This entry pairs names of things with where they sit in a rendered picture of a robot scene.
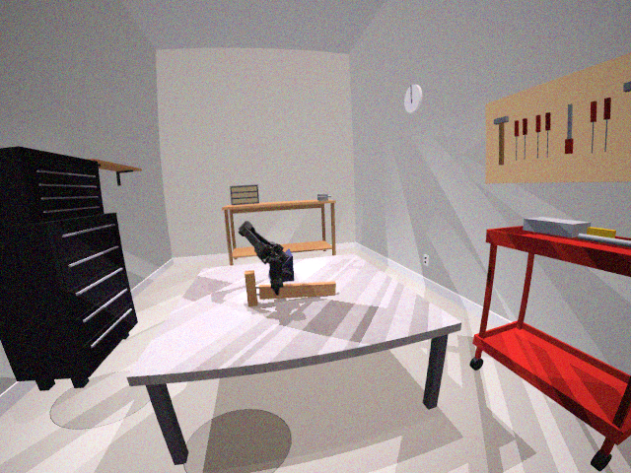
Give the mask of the brown wooden post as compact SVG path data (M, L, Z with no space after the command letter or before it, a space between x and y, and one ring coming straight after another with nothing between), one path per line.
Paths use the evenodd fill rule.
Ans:
M256 285L255 285L255 275L254 270L246 270L245 271L245 286L246 286L246 295L247 295L247 305L257 306L258 300L256 296Z

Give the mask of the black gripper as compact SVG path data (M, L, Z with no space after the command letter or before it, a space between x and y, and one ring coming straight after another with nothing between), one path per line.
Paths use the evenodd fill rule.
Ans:
M281 270L277 273L274 273L270 270L270 281L271 281L271 288L273 288L276 296L279 296L279 291L280 291L280 287L283 287L283 282L280 279L280 275L281 275Z

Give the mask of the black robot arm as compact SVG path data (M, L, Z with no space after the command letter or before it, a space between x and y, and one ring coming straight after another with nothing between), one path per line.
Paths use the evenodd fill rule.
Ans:
M282 269L281 262L284 263L290 256L283 251L284 247L282 245L266 240L262 235L255 231L255 228L250 221L244 221L239 230L239 234L242 237L245 237L253 245L257 257L265 265L268 263L272 272L277 273ZM286 278L291 280L292 275L293 274L285 268L284 270L281 270L280 279Z

